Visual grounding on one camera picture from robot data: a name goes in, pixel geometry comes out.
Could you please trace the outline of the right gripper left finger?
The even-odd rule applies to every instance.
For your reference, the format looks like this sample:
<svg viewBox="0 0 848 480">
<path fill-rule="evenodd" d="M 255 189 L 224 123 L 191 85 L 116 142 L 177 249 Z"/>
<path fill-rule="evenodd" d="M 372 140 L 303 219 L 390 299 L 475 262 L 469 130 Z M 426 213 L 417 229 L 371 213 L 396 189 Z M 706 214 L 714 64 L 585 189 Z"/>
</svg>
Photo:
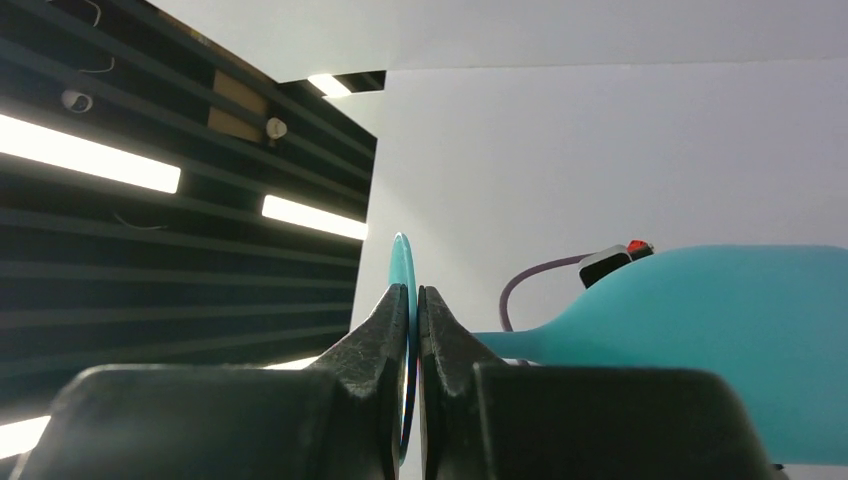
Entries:
<svg viewBox="0 0 848 480">
<path fill-rule="evenodd" d="M 394 479 L 408 291 L 301 370 L 104 365 L 54 400 L 16 479 Z"/>
</svg>

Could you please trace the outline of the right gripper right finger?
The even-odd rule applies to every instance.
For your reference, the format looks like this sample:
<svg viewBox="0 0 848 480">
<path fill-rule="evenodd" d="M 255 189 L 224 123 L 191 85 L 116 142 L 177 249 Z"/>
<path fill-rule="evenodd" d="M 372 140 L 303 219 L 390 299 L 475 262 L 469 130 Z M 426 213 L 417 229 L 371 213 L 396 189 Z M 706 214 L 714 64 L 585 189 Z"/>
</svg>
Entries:
<svg viewBox="0 0 848 480">
<path fill-rule="evenodd" d="M 434 287 L 418 293 L 426 479 L 773 479 L 717 376 L 499 359 Z"/>
</svg>

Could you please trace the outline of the blue wine glass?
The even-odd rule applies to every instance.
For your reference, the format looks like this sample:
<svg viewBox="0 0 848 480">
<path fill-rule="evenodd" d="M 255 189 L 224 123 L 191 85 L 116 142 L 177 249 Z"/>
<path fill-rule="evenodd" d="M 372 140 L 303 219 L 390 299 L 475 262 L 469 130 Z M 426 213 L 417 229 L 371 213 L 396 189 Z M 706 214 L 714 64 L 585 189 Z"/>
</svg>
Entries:
<svg viewBox="0 0 848 480">
<path fill-rule="evenodd" d="M 582 254 L 529 269 L 576 265 Z M 655 252 L 602 278 L 559 316 L 477 339 L 545 366 L 706 370 L 740 396 L 780 463 L 847 462 L 847 252 L 821 245 L 704 245 Z"/>
</svg>

